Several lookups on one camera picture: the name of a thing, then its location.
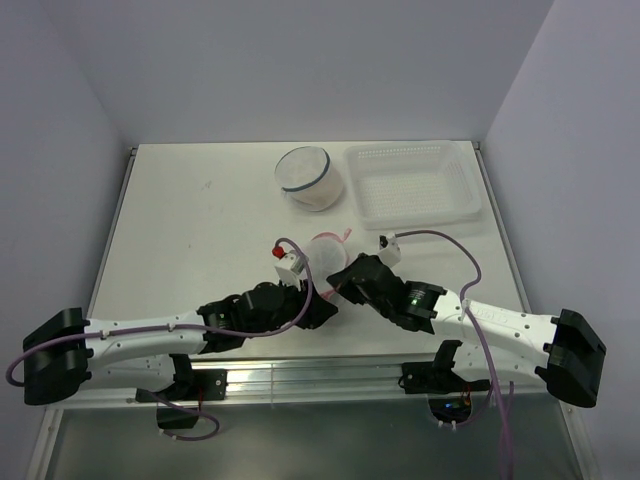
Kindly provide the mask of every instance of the white plastic tray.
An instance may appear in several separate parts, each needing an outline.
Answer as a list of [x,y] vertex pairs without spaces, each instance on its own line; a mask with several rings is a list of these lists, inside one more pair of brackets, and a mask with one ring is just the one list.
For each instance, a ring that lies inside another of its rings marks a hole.
[[345,163],[366,229],[449,223],[475,216],[482,206],[470,166],[450,141],[352,147]]

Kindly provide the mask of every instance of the gray wall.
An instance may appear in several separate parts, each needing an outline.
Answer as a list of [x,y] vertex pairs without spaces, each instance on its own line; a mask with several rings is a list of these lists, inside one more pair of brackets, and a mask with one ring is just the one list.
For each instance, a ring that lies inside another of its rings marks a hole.
[[[87,305],[125,149],[37,1],[0,0],[0,65],[4,366],[52,314]],[[0,478],[23,478],[41,417],[0,382]]]
[[533,306],[608,347],[584,412],[607,479],[640,477],[640,2],[556,0],[486,139]]
[[134,142],[482,139],[552,0],[42,0]]

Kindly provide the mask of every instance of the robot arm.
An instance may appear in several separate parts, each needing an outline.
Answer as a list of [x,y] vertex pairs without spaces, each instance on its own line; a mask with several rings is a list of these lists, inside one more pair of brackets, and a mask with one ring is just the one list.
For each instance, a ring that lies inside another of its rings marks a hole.
[[126,387],[180,400],[194,382],[189,355],[239,348],[246,338],[277,331],[302,311],[309,288],[311,302],[297,327],[317,328],[338,312],[299,273],[292,277],[297,286],[261,283],[170,317],[118,322],[85,319],[79,308],[63,310],[25,338],[24,351],[60,337],[82,338],[25,358],[25,403],[46,405],[78,390]]
[[450,393],[471,386],[487,390],[480,340],[465,310],[474,315],[501,365],[505,381],[524,376],[542,379],[556,398],[580,407],[596,404],[606,348],[579,313],[531,315],[465,300],[457,293],[424,282],[404,282],[390,266],[400,260],[395,235],[381,237],[378,255],[360,254],[327,281],[351,303],[368,304],[380,315],[412,332],[426,332],[445,341],[433,362],[405,371],[411,393]]
[[[451,290],[395,276],[390,267],[400,260],[400,250],[393,234],[381,237],[380,247],[377,255],[360,254],[327,281],[351,303],[368,304],[405,330],[451,339],[433,362],[403,365],[407,393],[488,390],[487,364],[465,314],[468,307],[492,356],[508,365],[499,372],[502,380],[542,379],[549,393],[565,402],[595,405],[606,349],[580,314],[530,315],[475,301],[463,304]],[[194,386],[189,355],[239,348],[246,338],[279,331],[303,311],[308,289],[311,302],[296,326],[322,326],[337,308],[300,279],[303,262],[295,253],[278,257],[278,285],[261,283],[181,315],[117,322],[85,319],[80,309],[60,312],[24,340],[27,352],[73,338],[25,358],[25,403],[61,401],[80,389],[124,387],[183,399]]]

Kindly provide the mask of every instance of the clear plastic cup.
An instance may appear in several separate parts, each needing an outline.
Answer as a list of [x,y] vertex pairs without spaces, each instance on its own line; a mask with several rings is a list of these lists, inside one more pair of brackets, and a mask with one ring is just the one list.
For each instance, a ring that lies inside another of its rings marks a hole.
[[349,254],[344,248],[344,242],[350,234],[350,228],[342,237],[333,232],[323,232],[313,237],[302,249],[307,256],[316,291],[325,300],[330,300],[335,293],[334,288],[327,282],[327,277],[338,273],[349,264]]
[[300,147],[280,159],[274,172],[276,182],[295,205],[318,212],[340,197],[344,184],[320,147]]

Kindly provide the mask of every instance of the purple cable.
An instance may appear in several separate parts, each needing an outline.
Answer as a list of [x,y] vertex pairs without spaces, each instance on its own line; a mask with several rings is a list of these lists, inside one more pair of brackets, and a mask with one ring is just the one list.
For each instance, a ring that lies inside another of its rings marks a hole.
[[[408,237],[411,235],[436,235],[438,237],[444,238],[449,242],[453,243],[456,247],[458,247],[462,253],[464,253],[471,263],[476,269],[476,278],[471,280],[469,283],[462,287],[460,290],[460,301],[462,302],[467,294],[467,290],[469,290],[474,285],[480,283],[482,280],[482,269],[480,268],[480,264],[475,259],[475,257],[471,254],[469,250],[466,249],[464,245],[458,242],[455,238],[447,235],[446,233],[439,232],[437,230],[413,230],[410,232],[398,233],[396,238]],[[507,410],[504,405],[504,401],[502,400],[502,394],[500,391],[500,382],[498,380],[498,374],[496,372],[495,364],[493,363],[493,357],[491,356],[491,350],[489,349],[489,343],[487,342],[484,333],[482,332],[482,328],[478,323],[475,315],[471,312],[471,310],[467,307],[465,308],[467,315],[469,316],[469,320],[473,324],[473,328],[475,329],[478,338],[480,339],[480,344],[482,345],[482,350],[484,351],[484,355],[487,358],[487,365],[489,366],[489,375],[491,377],[491,384],[493,387],[493,391],[495,392],[496,403],[498,404],[498,410],[500,411],[500,418],[502,419],[502,428],[504,431],[504,443],[507,447],[507,462],[508,462],[508,477],[509,479],[513,478],[513,439],[511,437],[511,429],[509,428],[509,419],[507,418]]]
[[[256,337],[272,337],[273,335],[278,335],[280,333],[286,332],[291,327],[295,326],[300,320],[302,320],[302,317],[304,317],[304,315],[307,313],[307,310],[309,309],[309,305],[311,305],[311,298],[313,296],[313,277],[311,276],[311,268],[309,268],[307,257],[304,255],[300,247],[293,240],[285,237],[279,238],[278,240],[276,240],[276,243],[275,243],[276,247],[281,243],[287,243],[291,246],[291,248],[293,248],[293,250],[296,252],[298,257],[302,260],[305,273],[307,274],[307,296],[305,298],[304,305],[300,309],[300,312],[298,313],[298,315],[296,315],[296,317],[293,320],[291,320],[291,322],[278,328],[277,330],[273,330],[271,332],[262,332],[262,333],[234,332],[232,330],[225,330],[222,328],[208,327],[206,325],[198,325],[198,324],[175,325],[175,329],[176,330],[204,330],[211,333],[220,333],[222,335],[229,335],[234,337],[256,338]],[[135,335],[139,333],[159,332],[159,331],[168,331],[167,325],[150,325],[147,327],[120,328],[117,330],[111,330],[109,332],[109,336]],[[26,352],[23,352],[22,355],[20,355],[18,358],[16,358],[13,362],[9,364],[9,366],[7,367],[7,371],[5,372],[5,379],[10,385],[13,385],[14,387],[24,387],[24,382],[21,382],[13,378],[13,372],[18,367],[18,365],[20,365],[22,362],[25,361],[25,359],[27,359],[34,353],[37,353],[41,350],[46,350],[47,348],[53,347],[55,345],[60,345],[61,343],[75,342],[78,340],[88,340],[91,338],[102,338],[102,335],[103,335],[102,332],[76,333],[73,335],[67,335],[65,337],[54,338],[53,340],[49,340],[47,342],[43,342],[39,345],[36,345],[35,347],[30,348]],[[203,417],[208,420],[211,420],[216,425],[216,428],[213,432],[208,433],[207,435],[202,435],[200,437],[183,437],[181,435],[175,435],[172,432],[165,431],[164,433],[166,435],[172,438],[175,438],[177,440],[198,441],[198,440],[206,440],[207,438],[211,438],[216,433],[218,433],[218,430],[220,430],[220,422],[218,422],[218,420],[213,415],[209,415],[208,413],[204,413],[201,411],[196,412],[194,410],[181,407],[180,405],[176,405],[174,403],[171,403],[167,400],[160,398],[158,395],[155,395],[152,392],[149,392],[149,393],[156,401],[166,405],[167,407],[173,408],[174,410],[178,410],[180,412],[189,413],[192,415],[198,415],[199,417]]]

